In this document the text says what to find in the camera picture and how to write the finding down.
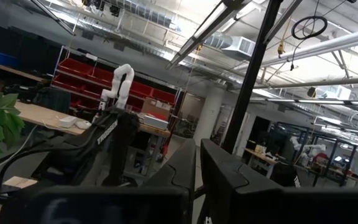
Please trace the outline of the flat white box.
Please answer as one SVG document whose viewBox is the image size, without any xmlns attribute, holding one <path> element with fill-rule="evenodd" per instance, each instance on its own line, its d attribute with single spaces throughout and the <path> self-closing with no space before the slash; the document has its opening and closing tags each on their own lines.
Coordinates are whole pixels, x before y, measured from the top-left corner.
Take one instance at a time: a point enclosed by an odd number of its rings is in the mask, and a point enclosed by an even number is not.
<svg viewBox="0 0 358 224">
<path fill-rule="evenodd" d="M 168 128 L 168 122 L 159 118 L 156 118 L 152 115 L 145 114 L 143 118 L 143 122 L 146 125 L 159 128 L 162 130 L 166 130 Z"/>
</svg>

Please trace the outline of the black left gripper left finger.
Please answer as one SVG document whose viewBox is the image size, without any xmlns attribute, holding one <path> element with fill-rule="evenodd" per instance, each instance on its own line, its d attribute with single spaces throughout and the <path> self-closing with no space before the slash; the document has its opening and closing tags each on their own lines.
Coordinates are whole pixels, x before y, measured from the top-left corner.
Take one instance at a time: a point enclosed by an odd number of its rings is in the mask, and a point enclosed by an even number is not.
<svg viewBox="0 0 358 224">
<path fill-rule="evenodd" d="M 0 224 L 189 224 L 195 166 L 188 139 L 139 187 L 33 184 L 3 203 Z"/>
</svg>

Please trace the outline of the white air conditioning unit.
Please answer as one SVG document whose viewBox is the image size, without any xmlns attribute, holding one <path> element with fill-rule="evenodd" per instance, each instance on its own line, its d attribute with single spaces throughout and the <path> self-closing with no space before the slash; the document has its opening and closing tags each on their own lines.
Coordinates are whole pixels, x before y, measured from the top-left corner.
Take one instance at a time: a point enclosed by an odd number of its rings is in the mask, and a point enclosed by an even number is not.
<svg viewBox="0 0 358 224">
<path fill-rule="evenodd" d="M 249 61 L 252 57 L 255 42 L 241 36 L 233 36 L 232 44 L 222 48 L 223 54 L 238 61 Z"/>
</svg>

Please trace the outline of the white building column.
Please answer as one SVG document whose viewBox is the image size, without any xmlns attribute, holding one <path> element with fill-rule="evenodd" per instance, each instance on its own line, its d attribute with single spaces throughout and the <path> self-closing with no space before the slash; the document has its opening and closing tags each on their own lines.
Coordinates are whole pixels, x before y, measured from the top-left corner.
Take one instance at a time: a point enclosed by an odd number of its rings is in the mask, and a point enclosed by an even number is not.
<svg viewBox="0 0 358 224">
<path fill-rule="evenodd" d="M 209 139 L 217 120 L 225 90 L 219 86 L 210 86 L 204 101 L 198 124 L 193 135 L 196 146 L 201 145 L 202 139 Z"/>
</svg>

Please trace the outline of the yellow hanging pendant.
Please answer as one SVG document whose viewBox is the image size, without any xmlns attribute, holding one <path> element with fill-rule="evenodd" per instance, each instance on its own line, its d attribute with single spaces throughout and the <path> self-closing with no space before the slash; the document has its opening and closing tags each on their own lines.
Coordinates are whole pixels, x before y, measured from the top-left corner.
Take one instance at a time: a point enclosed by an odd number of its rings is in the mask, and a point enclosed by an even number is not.
<svg viewBox="0 0 358 224">
<path fill-rule="evenodd" d="M 286 26 L 286 28 L 285 28 L 285 31 L 284 31 L 284 33 L 283 33 L 283 35 L 282 35 L 282 38 L 281 38 L 281 40 L 280 40 L 280 42 L 279 42 L 279 45 L 278 45 L 278 48 L 277 48 L 277 52 L 278 52 L 278 57 L 280 58 L 281 57 L 281 55 L 285 52 L 284 51 L 284 45 L 285 45 L 285 37 L 286 37 L 286 34 L 287 34 L 287 32 L 288 32 L 288 28 L 289 28 L 289 26 L 290 26 L 290 23 L 291 23 L 291 17 L 288 19 L 288 23 L 287 23 L 287 26 Z"/>
</svg>

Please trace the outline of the thick white pipe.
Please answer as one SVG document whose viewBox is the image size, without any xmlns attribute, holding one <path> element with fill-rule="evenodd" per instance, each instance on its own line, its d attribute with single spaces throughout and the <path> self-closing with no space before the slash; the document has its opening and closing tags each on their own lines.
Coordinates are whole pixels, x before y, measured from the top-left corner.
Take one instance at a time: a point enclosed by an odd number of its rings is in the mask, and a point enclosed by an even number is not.
<svg viewBox="0 0 358 224">
<path fill-rule="evenodd" d="M 269 67 L 292 60 L 317 57 L 337 50 L 358 57 L 358 31 L 332 39 L 312 37 L 295 43 L 291 43 L 291 40 L 292 38 L 289 37 L 284 41 L 285 52 L 281 55 L 277 52 L 279 42 L 269 44 L 261 66 Z"/>
</svg>

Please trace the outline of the small white box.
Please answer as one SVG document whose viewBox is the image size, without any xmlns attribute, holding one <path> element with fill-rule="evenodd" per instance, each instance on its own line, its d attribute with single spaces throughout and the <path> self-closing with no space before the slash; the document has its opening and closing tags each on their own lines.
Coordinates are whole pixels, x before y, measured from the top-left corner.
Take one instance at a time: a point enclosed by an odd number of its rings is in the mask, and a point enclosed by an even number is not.
<svg viewBox="0 0 358 224">
<path fill-rule="evenodd" d="M 68 129 L 68 128 L 71 128 L 72 126 L 74 126 L 76 121 L 77 121 L 77 117 L 66 116 L 64 118 L 59 118 L 58 119 L 58 126 L 60 128 Z"/>
</svg>

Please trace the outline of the brown cardboard box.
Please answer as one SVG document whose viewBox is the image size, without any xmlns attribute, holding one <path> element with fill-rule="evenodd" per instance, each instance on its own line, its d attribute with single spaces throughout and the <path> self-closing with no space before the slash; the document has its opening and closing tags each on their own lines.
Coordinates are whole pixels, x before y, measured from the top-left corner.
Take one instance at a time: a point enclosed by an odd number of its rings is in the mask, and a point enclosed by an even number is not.
<svg viewBox="0 0 358 224">
<path fill-rule="evenodd" d="M 167 121 L 170 116 L 171 105 L 154 98 L 144 100 L 141 112 L 155 118 Z"/>
</svg>

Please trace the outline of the long fluorescent light fixture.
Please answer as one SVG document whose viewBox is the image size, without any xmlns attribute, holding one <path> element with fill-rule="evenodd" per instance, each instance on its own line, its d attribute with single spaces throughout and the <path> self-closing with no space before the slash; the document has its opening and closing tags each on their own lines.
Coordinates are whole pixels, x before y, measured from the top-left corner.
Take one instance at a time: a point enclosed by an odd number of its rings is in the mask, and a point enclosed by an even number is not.
<svg viewBox="0 0 358 224">
<path fill-rule="evenodd" d="M 221 0 L 196 29 L 195 33 L 185 42 L 181 49 L 167 64 L 166 69 L 170 70 L 179 64 L 188 56 L 188 54 L 194 51 L 199 44 L 203 43 L 209 36 L 214 34 L 250 2 L 252 2 L 252 0 Z"/>
</svg>

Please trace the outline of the small wooden block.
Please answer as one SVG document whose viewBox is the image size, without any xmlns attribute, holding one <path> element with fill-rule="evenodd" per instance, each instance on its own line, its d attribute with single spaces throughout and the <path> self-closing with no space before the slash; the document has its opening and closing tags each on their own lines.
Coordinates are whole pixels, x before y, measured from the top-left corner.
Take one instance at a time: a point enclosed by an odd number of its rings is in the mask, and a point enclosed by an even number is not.
<svg viewBox="0 0 358 224">
<path fill-rule="evenodd" d="M 23 189 L 23 188 L 29 187 L 31 185 L 34 185 L 36 183 L 37 183 L 37 181 L 33 180 L 33 179 L 27 179 L 27 178 L 23 178 L 23 177 L 14 176 L 14 177 L 11 177 L 9 180 L 5 181 L 3 183 L 3 185 Z"/>
</svg>

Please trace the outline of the rack with red bins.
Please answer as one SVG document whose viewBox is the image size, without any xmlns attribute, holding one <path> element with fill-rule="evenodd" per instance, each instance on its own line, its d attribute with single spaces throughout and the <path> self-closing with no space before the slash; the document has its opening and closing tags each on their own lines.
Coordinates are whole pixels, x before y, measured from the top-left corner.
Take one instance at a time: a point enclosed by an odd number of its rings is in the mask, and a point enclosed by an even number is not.
<svg viewBox="0 0 358 224">
<path fill-rule="evenodd" d="M 85 50 L 63 46 L 55 64 L 51 86 L 72 94 L 70 108 L 96 109 L 103 89 L 112 85 L 114 70 L 119 64 L 90 55 Z M 168 83 L 136 71 L 129 90 L 127 109 L 140 113 L 148 99 L 162 103 L 168 118 L 177 114 L 181 91 Z"/>
</svg>

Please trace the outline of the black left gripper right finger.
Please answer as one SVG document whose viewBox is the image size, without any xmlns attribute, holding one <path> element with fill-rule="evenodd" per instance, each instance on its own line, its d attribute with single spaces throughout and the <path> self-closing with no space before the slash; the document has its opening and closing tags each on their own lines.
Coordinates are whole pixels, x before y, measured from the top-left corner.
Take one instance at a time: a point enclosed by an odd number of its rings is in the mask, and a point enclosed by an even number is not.
<svg viewBox="0 0 358 224">
<path fill-rule="evenodd" d="M 282 187 L 209 139 L 200 159 L 213 224 L 358 224 L 358 189 Z"/>
</svg>

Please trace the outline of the thin white pipe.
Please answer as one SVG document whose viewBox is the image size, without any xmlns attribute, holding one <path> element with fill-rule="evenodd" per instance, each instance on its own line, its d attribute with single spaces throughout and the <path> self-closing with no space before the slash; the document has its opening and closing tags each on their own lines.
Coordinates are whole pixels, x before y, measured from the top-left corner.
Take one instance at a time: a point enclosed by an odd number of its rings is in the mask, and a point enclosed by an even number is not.
<svg viewBox="0 0 358 224">
<path fill-rule="evenodd" d="M 308 83 L 292 83 L 282 85 L 269 85 L 269 86 L 255 86 L 254 89 L 272 89 L 272 88 L 301 88 L 308 86 L 329 86 L 329 85 L 356 85 L 358 84 L 358 78 L 352 79 L 338 79 L 321 82 L 308 82 Z"/>
</svg>

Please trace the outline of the wooden workbench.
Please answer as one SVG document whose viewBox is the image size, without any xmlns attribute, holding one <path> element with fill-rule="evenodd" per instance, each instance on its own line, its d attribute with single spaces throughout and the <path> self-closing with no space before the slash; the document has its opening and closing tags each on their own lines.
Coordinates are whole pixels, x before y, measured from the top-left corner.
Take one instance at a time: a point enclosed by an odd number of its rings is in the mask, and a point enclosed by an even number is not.
<svg viewBox="0 0 358 224">
<path fill-rule="evenodd" d="M 84 130 L 73 126 L 71 128 L 61 128 L 59 127 L 59 119 L 69 116 L 68 114 L 61 113 L 55 110 L 50 110 L 42 106 L 26 104 L 20 101 L 17 101 L 15 108 L 20 111 L 19 117 L 23 121 L 27 121 L 39 126 L 46 127 L 48 129 L 57 129 L 64 133 L 79 135 L 84 132 Z M 171 135 L 170 131 L 162 130 L 159 128 L 154 128 L 152 126 L 140 123 L 139 131 L 150 133 L 159 137 L 167 138 Z"/>
</svg>

